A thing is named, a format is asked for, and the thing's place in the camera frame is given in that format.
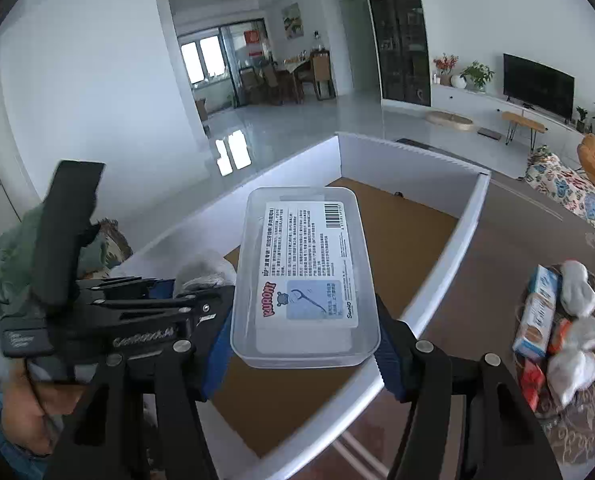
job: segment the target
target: television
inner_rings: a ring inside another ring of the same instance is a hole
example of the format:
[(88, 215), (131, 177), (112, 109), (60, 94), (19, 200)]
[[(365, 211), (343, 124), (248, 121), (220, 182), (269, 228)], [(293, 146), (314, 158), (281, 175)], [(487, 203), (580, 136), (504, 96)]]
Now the television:
[(573, 115), (575, 79), (554, 68), (504, 54), (504, 95), (565, 119)]

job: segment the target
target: cartoon mouse logo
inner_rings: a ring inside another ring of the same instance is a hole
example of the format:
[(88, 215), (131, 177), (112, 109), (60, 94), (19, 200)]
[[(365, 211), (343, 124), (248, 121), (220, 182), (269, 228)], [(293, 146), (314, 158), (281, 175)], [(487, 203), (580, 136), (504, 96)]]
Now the cartoon mouse logo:
[(288, 293), (277, 291), (277, 306), (288, 304)]

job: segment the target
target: white vase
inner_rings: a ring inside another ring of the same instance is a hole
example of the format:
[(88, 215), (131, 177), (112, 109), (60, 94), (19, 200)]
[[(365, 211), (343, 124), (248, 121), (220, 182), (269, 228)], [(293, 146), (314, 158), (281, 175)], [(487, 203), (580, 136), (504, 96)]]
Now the white vase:
[(464, 79), (464, 77), (463, 77), (463, 76), (460, 76), (460, 75), (454, 75), (454, 76), (451, 78), (451, 84), (452, 84), (452, 86), (453, 86), (453, 87), (455, 87), (455, 88), (461, 88), (461, 89), (464, 89), (464, 88), (466, 88), (466, 79)]

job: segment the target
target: patterned tablecloth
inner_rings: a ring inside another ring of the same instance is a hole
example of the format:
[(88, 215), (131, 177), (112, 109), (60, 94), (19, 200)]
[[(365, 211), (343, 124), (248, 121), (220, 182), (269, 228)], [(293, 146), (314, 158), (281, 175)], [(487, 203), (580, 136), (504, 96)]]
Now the patterned tablecloth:
[[(549, 269), (560, 273), (559, 265), (549, 267)], [(595, 276), (591, 273), (589, 274), (589, 284), (595, 290)], [(517, 306), (516, 331), (524, 311), (527, 291), (524, 292), (521, 303)], [(558, 320), (562, 317), (571, 319), (571, 316), (565, 313), (558, 301), (555, 318)], [(520, 377), (523, 358), (516, 356), (516, 364), (517, 377)], [(541, 368), (546, 375), (546, 362), (541, 364)], [(580, 465), (595, 458), (595, 382), (588, 389), (577, 392), (573, 402), (564, 410), (559, 410), (556, 407), (553, 397), (545, 385), (540, 392), (535, 416), (539, 419), (560, 464), (564, 466)]]
[(300, 68), (304, 63), (307, 63), (309, 60), (305, 59), (303, 61), (292, 61), (292, 62), (284, 62), (283, 64), (277, 67), (278, 70), (287, 70), (289, 73), (295, 72), (298, 68)]

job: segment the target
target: window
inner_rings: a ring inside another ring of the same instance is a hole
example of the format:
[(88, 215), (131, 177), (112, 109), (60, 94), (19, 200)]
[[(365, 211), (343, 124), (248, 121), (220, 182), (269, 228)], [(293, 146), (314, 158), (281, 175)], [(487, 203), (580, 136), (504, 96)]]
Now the window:
[(199, 42), (204, 54), (204, 62), (206, 63), (206, 70), (209, 77), (216, 77), (222, 75), (226, 69), (224, 65), (224, 58), (222, 57), (222, 49), (219, 46), (217, 36), (204, 38)]
[(218, 36), (202, 38), (181, 46), (188, 77), (193, 85), (221, 80), (228, 77), (222, 46)]
[(195, 43), (187, 43), (181, 46), (181, 55), (186, 64), (188, 77), (191, 83), (198, 83), (204, 79), (204, 72), (202, 70), (202, 63), (199, 62), (199, 55), (197, 54), (197, 45)]

